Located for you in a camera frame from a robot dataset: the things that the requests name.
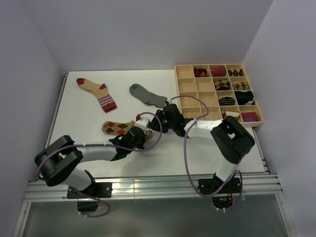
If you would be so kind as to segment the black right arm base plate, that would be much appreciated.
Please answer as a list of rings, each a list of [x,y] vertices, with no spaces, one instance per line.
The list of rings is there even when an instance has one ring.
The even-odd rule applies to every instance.
[[[209,179],[198,179],[197,189],[203,195],[210,195],[213,192],[215,192],[222,184],[223,184],[223,181],[221,181],[217,177],[213,177]],[[213,205],[216,208],[219,208],[221,210],[230,208],[234,204],[233,195],[240,194],[241,191],[242,191],[242,185],[241,185],[240,179],[233,177],[218,192],[219,194],[223,194],[223,196],[211,198]]]

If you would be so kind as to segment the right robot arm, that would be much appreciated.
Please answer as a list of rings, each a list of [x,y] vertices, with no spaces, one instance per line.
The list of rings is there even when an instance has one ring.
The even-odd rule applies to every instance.
[[[254,138],[233,116],[219,120],[186,118],[174,104],[157,110],[148,128],[154,131],[162,128],[163,133],[173,130],[179,137],[213,139],[224,157],[213,182],[215,190],[221,193],[231,186],[229,177],[255,145]]]

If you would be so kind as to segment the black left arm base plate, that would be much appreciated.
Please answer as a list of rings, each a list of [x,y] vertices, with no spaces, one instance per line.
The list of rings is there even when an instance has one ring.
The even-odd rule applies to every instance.
[[[83,191],[69,186],[67,191],[67,199],[77,200],[77,210],[81,215],[87,217],[101,217],[108,214],[111,207],[104,198],[110,198],[112,195],[111,182],[93,183]],[[107,207],[105,213],[95,214],[99,207]]]

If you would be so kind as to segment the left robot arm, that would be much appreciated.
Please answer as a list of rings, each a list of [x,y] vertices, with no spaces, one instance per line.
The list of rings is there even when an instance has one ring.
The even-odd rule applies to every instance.
[[[84,197],[96,192],[93,176],[77,165],[87,161],[117,161],[125,158],[135,149],[144,149],[146,132],[132,127],[126,134],[106,141],[103,144],[76,144],[69,135],[64,135],[35,157],[35,164],[49,187],[66,184],[76,188]]]

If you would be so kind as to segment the tan orange argyle sock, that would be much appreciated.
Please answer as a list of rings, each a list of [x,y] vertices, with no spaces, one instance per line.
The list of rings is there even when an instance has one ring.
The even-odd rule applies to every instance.
[[[106,121],[103,123],[101,131],[109,135],[124,135],[134,126],[135,121],[133,120],[127,123]]]

